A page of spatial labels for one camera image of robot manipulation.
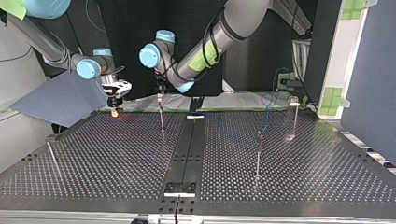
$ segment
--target blue cloth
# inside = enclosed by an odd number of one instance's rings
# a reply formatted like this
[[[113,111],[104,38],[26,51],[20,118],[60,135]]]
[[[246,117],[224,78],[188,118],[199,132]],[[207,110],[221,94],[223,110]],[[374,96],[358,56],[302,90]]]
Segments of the blue cloth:
[[[96,80],[64,72],[11,105],[22,114],[71,127],[106,105],[107,96]]]

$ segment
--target perforated breadboard table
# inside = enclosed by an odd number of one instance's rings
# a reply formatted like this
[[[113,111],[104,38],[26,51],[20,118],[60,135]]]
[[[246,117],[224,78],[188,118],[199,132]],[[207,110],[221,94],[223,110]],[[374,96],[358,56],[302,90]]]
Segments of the perforated breadboard table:
[[[329,124],[293,111],[98,114],[0,174],[0,210],[396,219],[396,177]],[[256,178],[263,131],[260,178]]]

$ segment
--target robotic arm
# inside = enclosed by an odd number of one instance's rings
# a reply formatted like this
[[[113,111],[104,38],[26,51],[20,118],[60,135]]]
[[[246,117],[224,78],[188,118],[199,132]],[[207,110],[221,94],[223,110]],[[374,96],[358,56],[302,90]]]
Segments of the robotic arm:
[[[184,93],[194,85],[199,74],[219,62],[221,54],[236,42],[250,37],[262,23],[268,9],[276,11],[292,24],[294,16],[290,15],[295,8],[297,5],[293,0],[228,0],[219,12],[219,22],[212,24],[214,18],[209,23],[204,38],[181,62],[173,56],[175,35],[170,31],[157,32],[156,40],[140,51],[140,61],[147,68],[155,69],[157,78],[163,80],[161,83],[168,81]],[[299,34],[310,26],[307,20],[303,21],[304,24],[299,24],[296,29]]]
[[[123,67],[115,67],[110,49],[96,49],[91,57],[80,55],[70,52],[61,39],[41,26],[34,24],[27,17],[21,20],[8,13],[3,14],[2,21],[5,23],[9,21],[17,32],[43,55],[47,64],[69,71],[76,71],[84,79],[99,77],[103,90],[108,95],[107,105],[113,111],[116,111],[122,105],[123,97],[129,93],[132,84],[125,80],[117,79],[117,73]]]

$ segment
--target white wall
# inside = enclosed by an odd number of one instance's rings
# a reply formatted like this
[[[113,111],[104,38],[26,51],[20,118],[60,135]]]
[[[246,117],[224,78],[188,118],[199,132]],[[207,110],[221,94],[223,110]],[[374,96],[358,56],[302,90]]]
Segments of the white wall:
[[[2,62],[24,55],[29,48],[10,25],[0,25],[0,110],[46,81],[32,50],[23,58]]]
[[[341,20],[340,12],[340,18],[332,44],[332,52],[323,83],[319,108],[321,108],[326,88],[342,88],[344,89],[342,96],[344,98],[347,97],[347,91],[352,77],[353,67],[355,66],[366,17],[367,8],[361,13],[361,18],[359,20],[343,21]],[[336,116],[323,116],[320,115],[320,112],[318,113],[318,116],[321,119],[340,119],[343,114],[343,110],[344,108],[340,106]]]
[[[11,26],[0,24],[0,172],[45,144],[50,124],[18,112],[5,111],[11,103],[41,86],[44,72],[30,46]]]

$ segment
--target blue cable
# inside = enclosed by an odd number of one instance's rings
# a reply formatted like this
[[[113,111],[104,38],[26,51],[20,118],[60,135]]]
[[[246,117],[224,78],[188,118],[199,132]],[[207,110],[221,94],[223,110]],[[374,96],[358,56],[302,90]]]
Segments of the blue cable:
[[[269,125],[270,125],[271,113],[268,112],[268,109],[269,109],[270,107],[276,105],[277,100],[280,99],[280,98],[279,98],[279,91],[277,91],[277,92],[275,91],[275,82],[276,82],[277,77],[279,76],[279,72],[282,71],[282,70],[287,71],[287,72],[289,73],[289,69],[287,69],[287,68],[285,68],[285,67],[278,68],[278,69],[276,70],[276,72],[275,72],[275,76],[274,76],[274,79],[273,79],[273,88],[272,88],[272,92],[271,92],[271,93],[266,92],[266,93],[262,96],[262,104],[266,106],[266,107],[265,107],[265,110],[264,110],[265,119],[264,119],[264,125],[263,125],[263,127],[262,127],[262,134],[264,134],[264,133],[266,133],[266,132],[268,131]],[[268,95],[268,94],[271,96],[271,101],[270,101],[269,104],[266,104],[266,103],[264,102],[263,99],[264,99],[264,96],[266,96],[266,95]]]

